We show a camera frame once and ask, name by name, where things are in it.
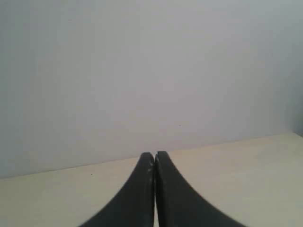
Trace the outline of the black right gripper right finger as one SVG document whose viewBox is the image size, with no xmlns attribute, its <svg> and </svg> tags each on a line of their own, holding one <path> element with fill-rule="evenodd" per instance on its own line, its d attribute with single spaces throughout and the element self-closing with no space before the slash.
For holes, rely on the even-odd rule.
<svg viewBox="0 0 303 227">
<path fill-rule="evenodd" d="M 186 181 L 166 151 L 155 156 L 156 206 L 160 227 L 242 227 Z"/>
</svg>

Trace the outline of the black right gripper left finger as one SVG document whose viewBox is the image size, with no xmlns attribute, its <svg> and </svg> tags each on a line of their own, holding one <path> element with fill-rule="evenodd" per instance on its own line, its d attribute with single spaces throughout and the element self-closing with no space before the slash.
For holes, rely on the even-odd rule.
<svg viewBox="0 0 303 227">
<path fill-rule="evenodd" d="M 152 227 L 154 224 L 154 158 L 144 152 L 119 192 L 84 227 Z"/>
</svg>

